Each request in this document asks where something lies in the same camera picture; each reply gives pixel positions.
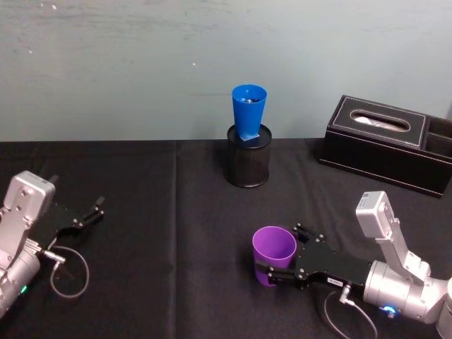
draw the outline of gray wall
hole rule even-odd
[[[452,114],[450,0],[0,0],[0,140],[224,138],[231,89],[277,138],[342,94]]]

